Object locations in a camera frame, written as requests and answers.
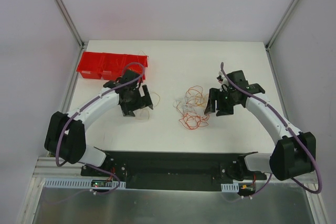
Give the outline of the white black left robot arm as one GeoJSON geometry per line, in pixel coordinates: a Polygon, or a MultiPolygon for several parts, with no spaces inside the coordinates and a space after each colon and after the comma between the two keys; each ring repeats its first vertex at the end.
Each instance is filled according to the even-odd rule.
{"type": "Polygon", "coordinates": [[[150,93],[142,76],[125,70],[117,80],[106,82],[99,94],[69,112],[55,112],[50,119],[44,148],[70,164],[93,166],[99,176],[111,170],[108,154],[86,143],[86,130],[108,110],[119,106],[123,116],[135,116],[135,111],[153,108],[150,93]]]}

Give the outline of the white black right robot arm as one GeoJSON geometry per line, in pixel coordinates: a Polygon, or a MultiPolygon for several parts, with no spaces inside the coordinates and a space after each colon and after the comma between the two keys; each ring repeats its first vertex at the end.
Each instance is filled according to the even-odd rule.
{"type": "Polygon", "coordinates": [[[250,84],[243,71],[219,73],[220,88],[209,90],[204,113],[216,116],[232,115],[234,107],[241,105],[261,123],[275,144],[272,153],[250,152],[239,155],[228,168],[228,175],[236,180],[250,178],[255,172],[272,173],[278,180],[314,171],[316,138],[304,133],[271,105],[265,90],[257,83],[250,84]]]}

